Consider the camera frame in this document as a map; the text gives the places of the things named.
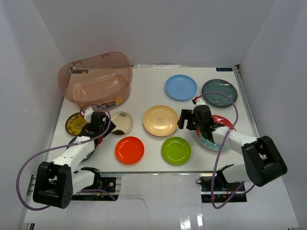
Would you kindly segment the dark teal ceramic plate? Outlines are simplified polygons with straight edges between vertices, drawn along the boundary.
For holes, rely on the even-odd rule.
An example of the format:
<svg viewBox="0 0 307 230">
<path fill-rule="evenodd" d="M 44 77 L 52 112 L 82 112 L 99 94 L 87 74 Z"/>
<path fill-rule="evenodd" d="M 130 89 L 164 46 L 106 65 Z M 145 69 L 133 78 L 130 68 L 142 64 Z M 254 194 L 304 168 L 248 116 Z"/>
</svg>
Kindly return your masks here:
<svg viewBox="0 0 307 230">
<path fill-rule="evenodd" d="M 235 103 L 238 99 L 235 87 L 222 79 L 213 79 L 204 83 L 202 94 L 205 94 L 204 99 L 209 104 L 220 108 L 229 107 L 232 105 L 231 101 Z"/>
</svg>

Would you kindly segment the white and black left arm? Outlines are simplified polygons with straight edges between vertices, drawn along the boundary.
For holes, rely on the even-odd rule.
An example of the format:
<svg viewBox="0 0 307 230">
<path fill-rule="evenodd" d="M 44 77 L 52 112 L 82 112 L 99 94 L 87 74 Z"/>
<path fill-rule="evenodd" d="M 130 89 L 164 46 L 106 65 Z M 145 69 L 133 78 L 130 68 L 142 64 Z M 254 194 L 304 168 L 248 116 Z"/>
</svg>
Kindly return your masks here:
<svg viewBox="0 0 307 230">
<path fill-rule="evenodd" d="M 51 162 L 42 162 L 36 174 L 33 201 L 65 209 L 72 197 L 82 190 L 97 191 L 101 187 L 100 171 L 93 167 L 79 169 L 89 159 L 103 138 L 116 126 L 105 112 L 92 112 L 79 136 Z"/>
</svg>

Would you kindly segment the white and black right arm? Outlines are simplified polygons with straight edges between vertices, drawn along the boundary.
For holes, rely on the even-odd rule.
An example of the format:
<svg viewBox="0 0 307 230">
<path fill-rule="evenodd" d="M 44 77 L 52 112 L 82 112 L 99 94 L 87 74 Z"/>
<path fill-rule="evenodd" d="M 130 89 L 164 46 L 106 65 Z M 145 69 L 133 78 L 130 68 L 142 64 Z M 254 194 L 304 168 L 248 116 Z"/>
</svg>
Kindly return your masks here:
<svg viewBox="0 0 307 230">
<path fill-rule="evenodd" d="M 240 165 L 225 166 L 216 173 L 217 187 L 228 191 L 234 183 L 252 182 L 258 187 L 287 174 L 287 166 L 275 143 L 268 136 L 260 138 L 241 134 L 227 126 L 214 122 L 210 108 L 197 105 L 193 110 L 181 110 L 178 128 L 199 131 L 202 136 L 216 144 L 239 153 L 244 159 Z"/>
</svg>

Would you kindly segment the pink translucent plastic bin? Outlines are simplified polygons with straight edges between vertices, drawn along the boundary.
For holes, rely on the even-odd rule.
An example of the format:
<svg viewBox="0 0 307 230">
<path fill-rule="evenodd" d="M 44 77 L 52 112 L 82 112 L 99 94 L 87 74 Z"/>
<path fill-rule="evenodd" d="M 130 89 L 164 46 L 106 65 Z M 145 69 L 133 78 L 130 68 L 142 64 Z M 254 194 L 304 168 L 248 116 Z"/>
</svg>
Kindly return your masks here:
<svg viewBox="0 0 307 230">
<path fill-rule="evenodd" d="M 79 108 L 95 103 L 113 109 L 129 98 L 132 78 L 127 56 L 109 52 L 63 66 L 58 85 L 65 99 Z"/>
</svg>

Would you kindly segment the blue and white porcelain plate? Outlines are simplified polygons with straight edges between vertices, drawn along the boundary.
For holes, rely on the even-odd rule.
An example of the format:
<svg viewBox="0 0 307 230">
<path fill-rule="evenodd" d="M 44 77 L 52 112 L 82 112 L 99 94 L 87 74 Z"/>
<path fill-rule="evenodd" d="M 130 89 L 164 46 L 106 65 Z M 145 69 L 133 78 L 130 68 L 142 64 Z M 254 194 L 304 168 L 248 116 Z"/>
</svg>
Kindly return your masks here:
<svg viewBox="0 0 307 230">
<path fill-rule="evenodd" d="M 74 137 L 73 139 L 71 139 L 68 144 L 74 143 L 76 141 L 76 138 L 77 137 Z M 90 152 L 89 154 L 87 154 L 86 157 L 82 160 L 82 162 L 89 160 L 91 156 L 93 155 L 93 153 L 94 153 L 94 150 Z"/>
</svg>

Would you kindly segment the beige plastic plate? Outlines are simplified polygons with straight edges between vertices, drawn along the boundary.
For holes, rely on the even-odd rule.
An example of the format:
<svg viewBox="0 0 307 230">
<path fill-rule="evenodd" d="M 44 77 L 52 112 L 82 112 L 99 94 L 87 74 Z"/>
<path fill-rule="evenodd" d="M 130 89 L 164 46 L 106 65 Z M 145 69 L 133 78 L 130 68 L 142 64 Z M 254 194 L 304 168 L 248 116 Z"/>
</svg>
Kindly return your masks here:
<svg viewBox="0 0 307 230">
<path fill-rule="evenodd" d="M 174 109 L 166 105 L 149 108 L 143 116 L 144 128 L 152 135 L 166 137 L 177 129 L 178 115 Z"/>
</svg>

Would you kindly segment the small blue label sticker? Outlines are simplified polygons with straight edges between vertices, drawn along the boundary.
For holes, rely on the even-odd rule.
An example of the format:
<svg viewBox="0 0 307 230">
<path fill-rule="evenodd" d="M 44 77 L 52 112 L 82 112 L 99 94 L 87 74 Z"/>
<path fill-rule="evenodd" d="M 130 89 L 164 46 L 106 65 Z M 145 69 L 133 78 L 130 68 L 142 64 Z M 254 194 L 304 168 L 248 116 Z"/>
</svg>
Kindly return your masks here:
<svg viewBox="0 0 307 230">
<path fill-rule="evenodd" d="M 216 68 L 216 71 L 218 72 L 232 72 L 232 68 Z"/>
</svg>

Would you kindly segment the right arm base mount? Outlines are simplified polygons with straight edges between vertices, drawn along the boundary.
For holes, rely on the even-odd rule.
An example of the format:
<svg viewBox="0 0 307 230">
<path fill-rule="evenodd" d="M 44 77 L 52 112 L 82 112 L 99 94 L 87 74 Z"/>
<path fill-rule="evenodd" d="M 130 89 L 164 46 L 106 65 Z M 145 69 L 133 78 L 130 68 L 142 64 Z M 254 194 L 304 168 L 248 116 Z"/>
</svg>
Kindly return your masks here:
<svg viewBox="0 0 307 230">
<path fill-rule="evenodd" d="M 201 200 L 202 203 L 211 203 L 211 176 L 203 176 L 196 180 L 196 184 L 200 186 L 201 189 Z M 219 180 L 214 181 L 214 199 L 218 204 L 222 204 L 227 200 L 231 194 L 239 187 L 240 183 L 230 183 L 225 184 Z M 239 191 L 233 196 L 229 201 L 230 203 L 244 203 L 247 202 L 247 196 L 244 194 L 246 191 L 245 186 L 243 185 Z"/>
</svg>

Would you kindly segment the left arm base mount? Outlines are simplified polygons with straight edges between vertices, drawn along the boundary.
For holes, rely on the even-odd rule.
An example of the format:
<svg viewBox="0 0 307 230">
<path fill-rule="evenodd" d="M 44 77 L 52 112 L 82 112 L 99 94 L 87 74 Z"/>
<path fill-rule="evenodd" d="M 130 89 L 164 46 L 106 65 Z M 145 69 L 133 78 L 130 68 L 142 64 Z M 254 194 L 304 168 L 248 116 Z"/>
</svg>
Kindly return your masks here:
<svg viewBox="0 0 307 230">
<path fill-rule="evenodd" d="M 104 190 L 110 193 L 113 197 L 111 198 L 108 194 L 103 192 L 89 192 L 80 193 L 72 197 L 73 201 L 116 201 L 118 199 L 121 189 L 121 177 L 102 177 L 100 190 Z"/>
</svg>

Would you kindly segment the red plate with teal waves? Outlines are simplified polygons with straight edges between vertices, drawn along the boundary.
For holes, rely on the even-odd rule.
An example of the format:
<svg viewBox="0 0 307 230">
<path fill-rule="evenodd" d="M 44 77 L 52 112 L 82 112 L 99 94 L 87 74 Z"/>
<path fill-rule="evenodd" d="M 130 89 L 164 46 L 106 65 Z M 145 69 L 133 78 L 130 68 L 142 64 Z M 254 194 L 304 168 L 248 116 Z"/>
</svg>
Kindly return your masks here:
<svg viewBox="0 0 307 230">
<path fill-rule="evenodd" d="M 222 124 L 226 127 L 231 127 L 233 124 L 228 120 L 226 119 L 225 117 L 223 116 L 220 116 L 220 115 L 212 115 L 213 117 L 213 120 L 215 123 L 219 123 L 219 124 Z M 216 151 L 218 152 L 219 149 L 220 149 L 220 144 L 215 144 L 207 139 L 205 139 L 202 134 L 200 133 L 199 130 L 196 131 L 196 134 L 197 134 L 197 137 L 198 137 L 198 140 L 202 143 L 202 145 L 204 145 L 206 148 L 208 148 L 209 150 L 212 150 L 212 151 Z"/>
</svg>

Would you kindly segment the orange plastic plate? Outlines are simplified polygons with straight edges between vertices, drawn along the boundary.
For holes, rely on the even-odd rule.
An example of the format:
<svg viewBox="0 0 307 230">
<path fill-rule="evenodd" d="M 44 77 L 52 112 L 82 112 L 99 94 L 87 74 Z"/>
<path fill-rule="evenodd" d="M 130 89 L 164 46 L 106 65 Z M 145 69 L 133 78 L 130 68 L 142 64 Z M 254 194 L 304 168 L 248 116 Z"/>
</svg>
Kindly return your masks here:
<svg viewBox="0 0 307 230">
<path fill-rule="evenodd" d="M 125 137 L 115 147 L 115 156 L 123 164 L 135 164 L 144 155 L 143 142 L 137 137 Z"/>
</svg>

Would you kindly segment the lime green plastic plate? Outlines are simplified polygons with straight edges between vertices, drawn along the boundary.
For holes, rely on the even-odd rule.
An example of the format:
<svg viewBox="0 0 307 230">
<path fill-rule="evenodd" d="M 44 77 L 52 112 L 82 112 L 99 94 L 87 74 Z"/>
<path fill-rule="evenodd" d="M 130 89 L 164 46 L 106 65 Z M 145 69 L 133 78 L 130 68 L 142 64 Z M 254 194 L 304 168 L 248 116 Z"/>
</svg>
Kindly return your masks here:
<svg viewBox="0 0 307 230">
<path fill-rule="evenodd" d="M 191 147 L 184 138 L 171 137 L 163 142 L 161 154 L 169 164 L 182 165 L 190 159 Z"/>
</svg>

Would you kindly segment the light blue plastic plate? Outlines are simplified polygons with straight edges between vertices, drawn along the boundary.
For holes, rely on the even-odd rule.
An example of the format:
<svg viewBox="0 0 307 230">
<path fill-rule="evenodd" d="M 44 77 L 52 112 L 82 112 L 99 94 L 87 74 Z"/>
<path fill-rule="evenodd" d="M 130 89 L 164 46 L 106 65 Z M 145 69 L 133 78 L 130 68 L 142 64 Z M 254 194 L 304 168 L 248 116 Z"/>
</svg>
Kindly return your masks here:
<svg viewBox="0 0 307 230">
<path fill-rule="evenodd" d="M 165 82 L 165 91 L 173 99 L 186 101 L 193 98 L 197 92 L 197 84 L 187 75 L 174 75 Z"/>
</svg>

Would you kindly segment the yellow and black patterned plate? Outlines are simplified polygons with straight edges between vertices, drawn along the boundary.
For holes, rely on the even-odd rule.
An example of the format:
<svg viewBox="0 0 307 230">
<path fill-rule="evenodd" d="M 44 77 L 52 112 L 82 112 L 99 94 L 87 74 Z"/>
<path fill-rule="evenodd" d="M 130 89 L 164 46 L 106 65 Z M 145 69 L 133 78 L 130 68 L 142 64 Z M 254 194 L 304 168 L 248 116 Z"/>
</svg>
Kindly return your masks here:
<svg viewBox="0 0 307 230">
<path fill-rule="evenodd" d="M 72 136 L 78 136 L 86 124 L 87 122 L 82 115 L 74 113 L 67 119 L 65 130 Z"/>
</svg>

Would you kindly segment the cream plate with black flowers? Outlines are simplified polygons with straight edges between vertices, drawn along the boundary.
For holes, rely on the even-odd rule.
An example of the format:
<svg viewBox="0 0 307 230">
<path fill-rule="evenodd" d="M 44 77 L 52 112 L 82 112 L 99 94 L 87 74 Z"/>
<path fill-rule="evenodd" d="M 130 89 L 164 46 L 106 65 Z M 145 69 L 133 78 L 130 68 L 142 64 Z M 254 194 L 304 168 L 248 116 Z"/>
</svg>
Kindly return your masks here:
<svg viewBox="0 0 307 230">
<path fill-rule="evenodd" d="M 118 111 L 111 117 L 111 121 L 116 125 L 112 130 L 112 134 L 125 135 L 133 128 L 133 118 L 128 112 Z"/>
</svg>

